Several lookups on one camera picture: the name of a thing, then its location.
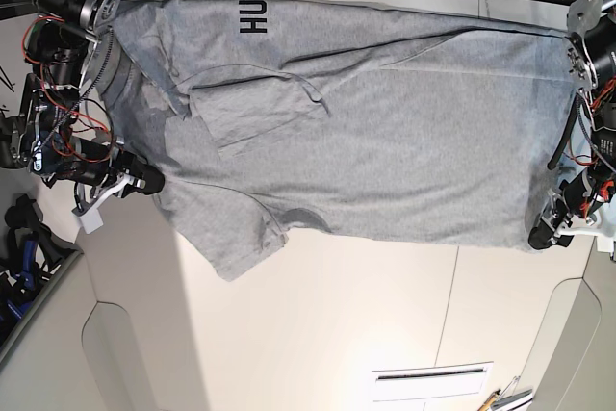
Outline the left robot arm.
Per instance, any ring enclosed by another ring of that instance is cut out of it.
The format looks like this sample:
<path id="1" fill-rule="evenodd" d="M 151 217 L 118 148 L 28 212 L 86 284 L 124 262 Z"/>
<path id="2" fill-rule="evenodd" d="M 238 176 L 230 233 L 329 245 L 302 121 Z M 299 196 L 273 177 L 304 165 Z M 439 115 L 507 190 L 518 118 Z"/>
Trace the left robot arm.
<path id="1" fill-rule="evenodd" d="M 578 126 L 589 160 L 564 180 L 528 235 L 535 250 L 568 246 L 576 235 L 592 236 L 597 250 L 615 258 L 615 0 L 576 0 L 567 15 L 571 71 L 580 80 L 562 136 L 548 169 L 553 170 Z"/>

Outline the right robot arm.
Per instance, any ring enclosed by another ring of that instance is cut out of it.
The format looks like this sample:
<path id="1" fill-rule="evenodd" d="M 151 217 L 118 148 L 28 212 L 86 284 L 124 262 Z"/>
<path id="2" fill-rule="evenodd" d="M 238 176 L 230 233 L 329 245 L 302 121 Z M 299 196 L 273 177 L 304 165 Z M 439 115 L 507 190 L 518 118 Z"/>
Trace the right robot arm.
<path id="1" fill-rule="evenodd" d="M 159 193 L 163 174 L 126 151 L 110 121 L 86 112 L 90 94 L 110 67 L 116 46 L 111 27 L 120 0 L 32 0 L 38 17 L 20 50 L 32 70 L 20 109 L 1 118 L 1 167 L 27 169 L 51 187 L 75 185 L 75 199 L 104 193 Z"/>

